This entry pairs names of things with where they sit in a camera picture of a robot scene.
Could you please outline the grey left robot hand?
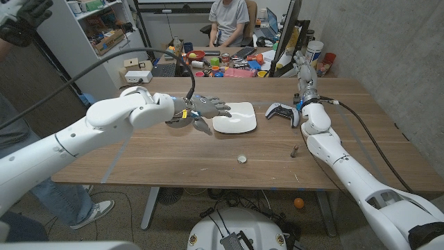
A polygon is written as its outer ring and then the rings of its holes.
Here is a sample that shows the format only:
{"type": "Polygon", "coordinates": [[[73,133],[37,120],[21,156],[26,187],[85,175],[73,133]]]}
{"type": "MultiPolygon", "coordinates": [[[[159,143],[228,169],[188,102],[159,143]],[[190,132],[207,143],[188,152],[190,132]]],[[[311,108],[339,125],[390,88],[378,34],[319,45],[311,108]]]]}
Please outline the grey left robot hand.
{"type": "Polygon", "coordinates": [[[231,107],[227,106],[218,97],[204,97],[194,94],[190,99],[173,97],[173,102],[173,118],[165,122],[172,128],[182,128],[191,124],[197,131],[212,135],[212,131],[204,118],[232,116],[229,112],[231,107]]]}

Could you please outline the black white gloved hand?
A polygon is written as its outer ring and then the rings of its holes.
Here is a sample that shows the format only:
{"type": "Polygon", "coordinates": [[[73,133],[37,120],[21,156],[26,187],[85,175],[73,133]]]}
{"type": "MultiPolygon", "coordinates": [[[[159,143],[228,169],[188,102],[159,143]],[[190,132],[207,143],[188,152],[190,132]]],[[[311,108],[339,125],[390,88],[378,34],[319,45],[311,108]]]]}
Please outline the black white gloved hand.
{"type": "Polygon", "coordinates": [[[1,0],[1,39],[27,47],[37,27],[50,18],[52,0],[1,0]]]}

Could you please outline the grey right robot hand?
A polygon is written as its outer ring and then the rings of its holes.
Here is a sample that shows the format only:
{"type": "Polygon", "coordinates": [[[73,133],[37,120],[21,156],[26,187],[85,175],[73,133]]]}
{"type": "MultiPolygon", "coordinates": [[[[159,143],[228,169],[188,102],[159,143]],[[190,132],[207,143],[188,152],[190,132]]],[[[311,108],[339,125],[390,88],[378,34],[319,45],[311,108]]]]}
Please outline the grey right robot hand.
{"type": "Polygon", "coordinates": [[[295,53],[293,59],[295,61],[293,66],[298,77],[298,90],[302,104],[305,105],[314,99],[319,99],[317,90],[318,77],[315,69],[300,51],[295,53]]]}

